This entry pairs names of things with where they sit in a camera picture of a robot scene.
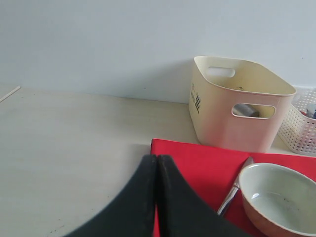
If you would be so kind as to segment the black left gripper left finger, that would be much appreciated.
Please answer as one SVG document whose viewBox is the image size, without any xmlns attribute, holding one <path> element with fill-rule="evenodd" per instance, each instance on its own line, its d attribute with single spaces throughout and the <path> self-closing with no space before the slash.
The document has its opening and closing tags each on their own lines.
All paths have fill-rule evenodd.
<svg viewBox="0 0 316 237">
<path fill-rule="evenodd" d="M 142 157 L 120 193 L 68 237 L 152 237 L 155 223 L 157 158 Z"/>
</svg>

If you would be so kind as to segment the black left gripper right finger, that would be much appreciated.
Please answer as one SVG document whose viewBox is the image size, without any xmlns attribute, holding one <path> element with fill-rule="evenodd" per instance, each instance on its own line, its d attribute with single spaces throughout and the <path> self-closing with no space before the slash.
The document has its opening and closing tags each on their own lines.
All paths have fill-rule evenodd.
<svg viewBox="0 0 316 237">
<path fill-rule="evenodd" d="M 190 187 L 172 157 L 157 158 L 157 210 L 161 237 L 243 237 Z"/>
</svg>

